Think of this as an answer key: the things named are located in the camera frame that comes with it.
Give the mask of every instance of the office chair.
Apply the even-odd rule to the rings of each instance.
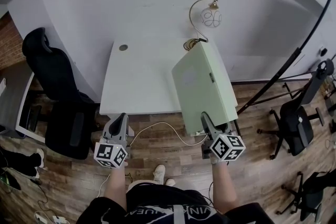
[[[47,147],[68,157],[85,159],[91,146],[97,104],[77,90],[67,55],[50,48],[44,28],[25,37],[22,52],[44,93],[57,101],[48,118]]]
[[[276,214],[282,215],[294,205],[295,211],[291,211],[291,214],[297,213],[298,209],[300,209],[301,221],[304,221],[310,214],[315,214],[315,223],[317,223],[321,214],[323,190],[327,187],[336,186],[336,169],[324,176],[318,177],[319,174],[320,173],[314,172],[303,184],[303,173],[298,172],[298,176],[300,176],[298,192],[282,185],[282,189],[294,195],[294,200],[283,211],[277,211]]]
[[[316,108],[316,114],[308,116],[303,108],[304,104],[309,104],[314,98],[316,92],[320,89],[325,78],[333,72],[334,66],[330,59],[321,62],[317,70],[312,74],[312,78],[301,90],[301,93],[295,99],[282,105],[280,109],[280,118],[278,114],[271,110],[279,130],[264,131],[258,129],[257,133],[272,134],[279,137],[279,142],[274,155],[270,159],[275,159],[280,151],[283,140],[289,145],[289,153],[293,156],[301,153],[313,140],[314,133],[310,121],[320,119],[321,125],[324,125],[324,119],[320,109]]]

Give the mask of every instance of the shoe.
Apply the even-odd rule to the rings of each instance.
[[[163,185],[163,179],[165,173],[166,173],[166,167],[164,167],[164,165],[162,164],[158,165],[153,173],[154,181],[156,181],[160,185]]]
[[[36,169],[36,176],[34,177],[35,179],[39,179],[40,178],[40,173],[37,171],[37,168]]]
[[[44,152],[43,152],[43,150],[41,150],[41,148],[38,148],[36,150],[36,153],[41,156],[41,164],[40,164],[39,167],[43,168],[44,167],[44,162],[43,162],[43,160],[44,160]]]
[[[174,185],[176,184],[175,180],[172,179],[172,178],[168,178],[167,181],[166,181],[166,186],[170,186],[170,187],[173,187]]]

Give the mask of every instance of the person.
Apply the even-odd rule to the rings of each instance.
[[[240,206],[227,164],[212,165],[213,206],[187,184],[168,179],[159,165],[153,181],[140,180],[125,188],[124,167],[111,169],[103,197],[94,199],[77,223],[273,223],[258,203]]]
[[[7,151],[0,147],[0,167],[12,168],[21,174],[32,177],[33,179],[39,179],[40,174],[37,168],[44,167],[44,152],[41,148],[36,150],[36,153],[31,156],[26,156],[21,153]]]

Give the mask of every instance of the forearm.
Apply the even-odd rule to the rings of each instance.
[[[124,166],[120,167],[119,169],[111,169],[111,174],[107,182],[104,197],[115,201],[127,211]]]
[[[212,174],[214,180],[214,207],[223,214],[238,207],[238,197],[226,163],[220,162],[213,165]]]

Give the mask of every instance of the power outlet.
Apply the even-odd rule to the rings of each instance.
[[[67,224],[68,223],[68,221],[64,217],[53,216],[52,218],[56,224]]]
[[[42,217],[41,215],[39,214],[35,214],[35,220],[36,220],[36,223],[38,224],[48,224],[48,221],[47,219],[45,219],[44,217]]]

